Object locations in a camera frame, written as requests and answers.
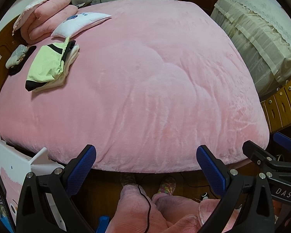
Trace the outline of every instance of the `small device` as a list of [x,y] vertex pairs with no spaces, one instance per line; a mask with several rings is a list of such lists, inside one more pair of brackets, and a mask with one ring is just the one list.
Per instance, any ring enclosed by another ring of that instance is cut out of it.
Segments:
[[206,200],[208,198],[209,198],[209,194],[207,192],[205,192],[205,193],[202,194],[202,197],[201,197],[200,200],[203,201],[203,200]]

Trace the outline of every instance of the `pink pajama pants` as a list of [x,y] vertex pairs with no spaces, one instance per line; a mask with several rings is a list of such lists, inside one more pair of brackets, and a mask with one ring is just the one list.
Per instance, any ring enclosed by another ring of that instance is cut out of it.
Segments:
[[[207,199],[201,203],[168,194],[155,194],[152,199],[139,186],[151,203],[148,233],[196,233],[211,215],[219,200]],[[121,191],[116,213],[106,233],[144,233],[147,228],[149,204],[137,185],[126,185]],[[238,212],[234,211],[224,232],[232,228]]]

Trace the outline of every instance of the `white lace cover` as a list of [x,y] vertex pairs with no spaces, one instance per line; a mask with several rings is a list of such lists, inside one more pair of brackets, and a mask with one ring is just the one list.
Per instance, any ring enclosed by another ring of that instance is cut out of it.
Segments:
[[289,43],[291,47],[291,19],[283,8],[273,4],[270,0],[233,0],[254,13],[260,15],[271,24]]

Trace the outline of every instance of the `blue gripper pad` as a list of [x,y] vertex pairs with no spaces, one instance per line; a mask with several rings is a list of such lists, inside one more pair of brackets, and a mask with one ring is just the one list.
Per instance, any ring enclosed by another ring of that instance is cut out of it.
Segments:
[[196,159],[214,193],[223,197],[230,182],[227,167],[205,145],[197,148]]
[[291,138],[287,137],[286,135],[276,132],[273,136],[273,140],[281,145],[283,148],[291,152]]
[[95,160],[96,149],[88,144],[78,157],[70,160],[64,168],[62,180],[69,196],[78,193]]
[[96,233],[105,233],[109,225],[110,217],[101,216],[99,217],[99,225],[96,230]]

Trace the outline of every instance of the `wooden floor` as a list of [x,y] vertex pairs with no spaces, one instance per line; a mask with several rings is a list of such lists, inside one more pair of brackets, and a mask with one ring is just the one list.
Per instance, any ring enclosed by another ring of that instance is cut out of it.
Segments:
[[[250,163],[238,169],[243,175],[255,176],[259,173],[258,167]],[[172,174],[135,174],[136,181],[152,197],[158,190],[159,184],[165,176],[172,175],[176,178],[177,186],[174,195],[181,195],[195,201],[201,199],[201,195],[207,192],[210,198],[214,198],[208,186],[208,182],[202,171],[191,171]],[[102,215],[114,216],[122,186],[118,172],[91,170],[79,193],[72,197],[88,224],[95,230],[98,218]]]

